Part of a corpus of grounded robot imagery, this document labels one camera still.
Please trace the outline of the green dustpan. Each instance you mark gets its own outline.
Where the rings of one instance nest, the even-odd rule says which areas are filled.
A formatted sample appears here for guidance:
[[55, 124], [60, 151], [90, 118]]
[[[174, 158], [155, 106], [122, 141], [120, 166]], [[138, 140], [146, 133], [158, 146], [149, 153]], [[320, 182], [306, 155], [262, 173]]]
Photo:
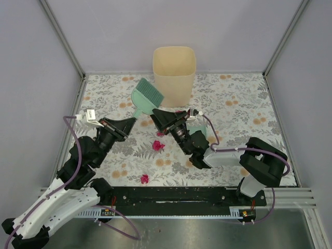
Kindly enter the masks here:
[[201, 131], [202, 134], [206, 137], [206, 124], [189, 124], [187, 129], [190, 135], [193, 135], [197, 131]]

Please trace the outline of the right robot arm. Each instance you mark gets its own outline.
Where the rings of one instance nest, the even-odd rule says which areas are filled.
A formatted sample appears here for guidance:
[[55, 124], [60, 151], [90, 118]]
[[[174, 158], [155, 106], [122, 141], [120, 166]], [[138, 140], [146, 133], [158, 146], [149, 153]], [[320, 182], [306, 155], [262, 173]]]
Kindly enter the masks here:
[[264, 188], [279, 187], [282, 177], [291, 167], [287, 155], [257, 137], [240, 147], [218, 148], [219, 142], [210, 144], [201, 130], [190, 133], [187, 121], [191, 116], [200, 115], [194, 110], [168, 112], [153, 109], [151, 118], [159, 132], [173, 136], [189, 161], [198, 169], [217, 166], [242, 166], [249, 175], [241, 179], [236, 199], [242, 205], [250, 204]]

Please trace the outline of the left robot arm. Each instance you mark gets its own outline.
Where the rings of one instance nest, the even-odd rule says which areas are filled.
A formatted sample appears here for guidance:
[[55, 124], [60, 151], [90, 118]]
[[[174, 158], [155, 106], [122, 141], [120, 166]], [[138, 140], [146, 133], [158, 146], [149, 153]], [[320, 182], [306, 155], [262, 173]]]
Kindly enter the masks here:
[[77, 137], [70, 158], [57, 172], [47, 190], [17, 218], [2, 222], [9, 235], [4, 247], [43, 248], [50, 237], [69, 220], [92, 206], [112, 210], [113, 188], [104, 178], [95, 178], [99, 168], [116, 142], [124, 142], [136, 118], [96, 121], [96, 136]]

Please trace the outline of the green hand brush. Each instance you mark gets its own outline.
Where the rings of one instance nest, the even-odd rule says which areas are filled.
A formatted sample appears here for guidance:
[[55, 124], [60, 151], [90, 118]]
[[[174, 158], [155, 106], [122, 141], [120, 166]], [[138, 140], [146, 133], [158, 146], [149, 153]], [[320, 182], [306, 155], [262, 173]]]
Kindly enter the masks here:
[[152, 115], [153, 109], [158, 109], [163, 99], [164, 96], [146, 78], [141, 78], [131, 93], [132, 103], [136, 107], [132, 117]]

